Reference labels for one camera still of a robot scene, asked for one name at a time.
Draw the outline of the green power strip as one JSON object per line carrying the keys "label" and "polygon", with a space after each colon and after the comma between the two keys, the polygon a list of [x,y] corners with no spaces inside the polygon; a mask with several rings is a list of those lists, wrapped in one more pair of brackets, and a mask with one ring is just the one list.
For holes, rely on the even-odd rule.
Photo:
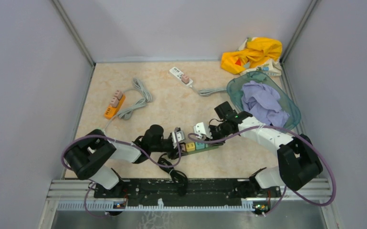
{"label": "green power strip", "polygon": [[183,151],[181,153],[182,156],[202,153],[219,148],[219,146],[210,146],[207,144],[197,144],[197,143],[182,144],[181,146],[184,146]]}

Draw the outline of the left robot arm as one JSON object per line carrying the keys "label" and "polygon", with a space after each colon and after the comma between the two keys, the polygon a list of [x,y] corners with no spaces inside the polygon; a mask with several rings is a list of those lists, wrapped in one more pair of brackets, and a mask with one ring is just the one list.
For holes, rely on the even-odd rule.
{"label": "left robot arm", "polygon": [[79,180],[93,181],[116,198],[123,194],[124,184],[118,173],[105,165],[108,160],[140,164],[151,160],[150,155],[154,152],[166,153],[179,159],[183,155],[179,144],[184,139],[184,132],[179,127],[165,138],[164,129],[152,125],[133,142],[110,138],[102,130],[95,129],[71,142],[62,152],[61,163],[73,171]]}

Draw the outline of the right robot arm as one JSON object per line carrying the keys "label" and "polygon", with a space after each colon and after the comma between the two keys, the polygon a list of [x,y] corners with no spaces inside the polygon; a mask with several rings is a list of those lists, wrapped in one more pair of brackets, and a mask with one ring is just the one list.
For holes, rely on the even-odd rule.
{"label": "right robot arm", "polygon": [[318,155],[310,147],[310,139],[301,134],[299,137],[265,125],[252,114],[237,113],[228,102],[215,107],[221,123],[210,125],[210,139],[223,144],[224,138],[238,133],[239,136],[253,140],[277,156],[278,165],[262,168],[250,177],[250,192],[263,196],[270,187],[287,186],[298,191],[323,171]]}

